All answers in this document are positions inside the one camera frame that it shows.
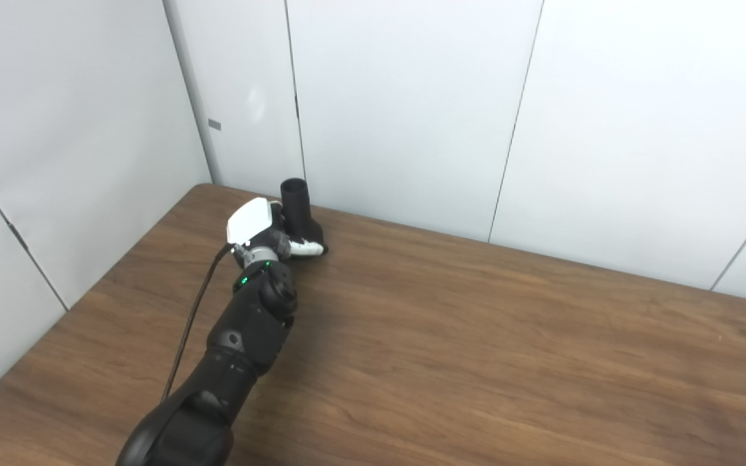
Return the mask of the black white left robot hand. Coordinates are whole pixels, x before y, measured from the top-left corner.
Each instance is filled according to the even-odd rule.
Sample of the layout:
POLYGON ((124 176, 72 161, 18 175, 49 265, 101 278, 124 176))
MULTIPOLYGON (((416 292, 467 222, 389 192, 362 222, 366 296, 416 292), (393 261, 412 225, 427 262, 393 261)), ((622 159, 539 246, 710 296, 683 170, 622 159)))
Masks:
POLYGON ((241 206, 226 224, 226 241, 240 268, 253 263, 325 256, 323 229, 308 200, 257 197, 241 206))

